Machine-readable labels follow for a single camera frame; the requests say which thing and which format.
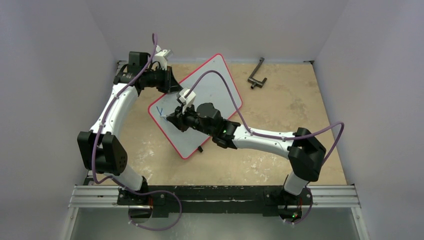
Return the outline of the red framed whiteboard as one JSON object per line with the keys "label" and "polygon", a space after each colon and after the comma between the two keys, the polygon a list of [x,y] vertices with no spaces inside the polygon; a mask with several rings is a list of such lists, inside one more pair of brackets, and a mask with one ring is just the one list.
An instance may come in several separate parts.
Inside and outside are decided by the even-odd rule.
{"label": "red framed whiteboard", "polygon": [[[190,89],[198,78],[209,70],[219,72],[226,81],[231,93],[228,93],[222,79],[215,73],[209,73],[195,87],[196,94],[194,106],[202,103],[213,103],[225,119],[229,119],[236,114],[236,109],[240,109],[243,100],[236,87],[229,67],[222,54],[217,53],[199,66],[195,71],[185,77],[179,84],[183,88]],[[148,107],[148,113],[156,125],[165,135],[172,147],[182,159],[188,159],[203,145],[210,137],[193,129],[181,132],[161,115],[169,115],[174,112],[180,104],[177,102],[177,93],[168,93],[160,96]]]}

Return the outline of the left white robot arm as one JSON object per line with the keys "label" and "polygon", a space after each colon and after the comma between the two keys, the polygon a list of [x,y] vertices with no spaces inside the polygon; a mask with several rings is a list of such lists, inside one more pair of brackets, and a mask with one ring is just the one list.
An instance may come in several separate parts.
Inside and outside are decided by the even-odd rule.
{"label": "left white robot arm", "polygon": [[149,199],[147,181],[128,166],[128,154],[119,141],[120,131],[129,110],[145,88],[164,94],[182,90],[168,59],[170,49],[147,52],[131,51],[128,63],[117,71],[112,92],[100,117],[89,131],[81,131],[77,143],[83,165],[93,174],[104,174],[130,190],[129,197],[138,205]]}

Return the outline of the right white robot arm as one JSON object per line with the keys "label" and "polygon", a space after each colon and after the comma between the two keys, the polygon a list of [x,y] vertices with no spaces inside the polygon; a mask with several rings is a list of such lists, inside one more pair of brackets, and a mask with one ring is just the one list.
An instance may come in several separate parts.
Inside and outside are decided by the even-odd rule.
{"label": "right white robot arm", "polygon": [[287,159],[292,171],[280,196],[288,204],[300,198],[308,183],[319,179],[325,162],[326,148],[303,127],[295,132],[248,128],[239,122],[223,118],[212,103],[202,103],[197,108],[178,106],[165,118],[181,132],[193,129],[210,136],[223,149],[252,149]]}

